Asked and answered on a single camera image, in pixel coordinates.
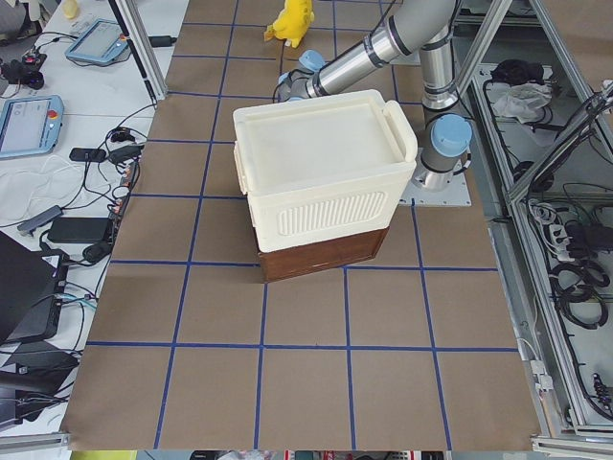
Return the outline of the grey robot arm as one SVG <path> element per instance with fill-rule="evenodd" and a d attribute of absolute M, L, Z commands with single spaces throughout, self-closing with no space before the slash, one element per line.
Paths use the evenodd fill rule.
<path fill-rule="evenodd" d="M 449 114 L 460 101 L 452 50 L 460 7 L 459 1 L 404 1 L 338 57 L 325 62 L 313 50 L 304 52 L 298 67 L 279 78 L 275 98 L 285 102 L 338 94 L 388 65 L 418 66 L 427 137 L 412 182 L 427 192 L 441 192 L 470 166 L 459 161 L 467 155 L 472 130 Z"/>

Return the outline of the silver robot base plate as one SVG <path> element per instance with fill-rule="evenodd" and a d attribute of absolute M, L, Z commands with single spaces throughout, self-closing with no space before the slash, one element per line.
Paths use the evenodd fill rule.
<path fill-rule="evenodd" d="M 423 148 L 418 148 L 416 169 L 407 183 L 399 204 L 421 207 L 469 207 L 471 198 L 465 174 L 460 172 L 464 165 L 457 157 L 450 172 L 438 173 L 428 170 L 421 161 Z"/>

